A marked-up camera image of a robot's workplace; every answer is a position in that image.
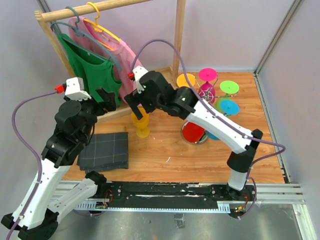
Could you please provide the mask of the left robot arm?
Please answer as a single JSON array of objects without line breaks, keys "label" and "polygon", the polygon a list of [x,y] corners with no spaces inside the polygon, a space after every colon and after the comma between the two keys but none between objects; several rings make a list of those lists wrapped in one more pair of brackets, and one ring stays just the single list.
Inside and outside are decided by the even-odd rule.
[{"label": "left robot arm", "polygon": [[63,218],[79,204],[91,197],[101,198],[107,194],[107,179],[92,171],[63,196],[52,200],[63,176],[90,142],[98,117],[116,109],[113,92],[106,92],[101,87],[96,92],[102,102],[81,90],[75,91],[79,99],[65,94],[65,102],[54,117],[53,135],[47,140],[41,155],[35,155],[38,171],[26,196],[13,213],[4,215],[1,220],[10,234],[17,231],[18,239],[48,240]]}]

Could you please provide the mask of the red wine glass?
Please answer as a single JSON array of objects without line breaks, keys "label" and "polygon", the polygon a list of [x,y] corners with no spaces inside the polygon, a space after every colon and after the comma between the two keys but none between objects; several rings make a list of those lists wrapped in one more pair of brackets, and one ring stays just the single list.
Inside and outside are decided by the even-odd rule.
[{"label": "red wine glass", "polygon": [[182,129],[182,136],[190,143],[198,142],[205,134],[205,129],[193,122],[186,122]]}]

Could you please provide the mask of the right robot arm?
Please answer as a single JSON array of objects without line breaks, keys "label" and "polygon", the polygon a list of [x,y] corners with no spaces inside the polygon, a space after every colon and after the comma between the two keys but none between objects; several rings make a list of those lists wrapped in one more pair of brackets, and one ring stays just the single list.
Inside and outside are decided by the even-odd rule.
[{"label": "right robot arm", "polygon": [[174,89],[158,71],[148,71],[139,66],[128,74],[128,78],[135,82],[136,89],[124,99],[137,119],[143,117],[138,106],[142,106],[146,113],[159,109],[200,126],[231,149],[227,160],[230,175],[226,193],[232,200],[240,199],[245,193],[247,175],[263,133],[259,129],[249,130],[236,124],[191,88]]}]

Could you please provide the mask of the yellow wine glass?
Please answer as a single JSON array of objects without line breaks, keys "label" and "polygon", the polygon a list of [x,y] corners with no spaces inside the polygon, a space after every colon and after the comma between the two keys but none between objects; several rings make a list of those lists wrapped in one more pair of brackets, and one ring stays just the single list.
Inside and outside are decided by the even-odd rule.
[{"label": "yellow wine glass", "polygon": [[[187,73],[187,78],[190,82],[190,84],[192,86],[194,86],[196,84],[196,77],[193,75],[193,74],[190,74],[190,73]],[[188,84],[186,78],[185,78],[185,75],[184,74],[180,74],[177,79],[176,79],[176,84],[178,87],[190,87],[190,85]]]},{"label": "yellow wine glass", "polygon": [[139,138],[146,138],[150,134],[150,129],[148,127],[149,114],[146,113],[146,111],[142,107],[139,107],[138,109],[142,113],[142,118],[138,119],[137,116],[132,112],[131,113],[131,121],[136,127],[136,135]]}]

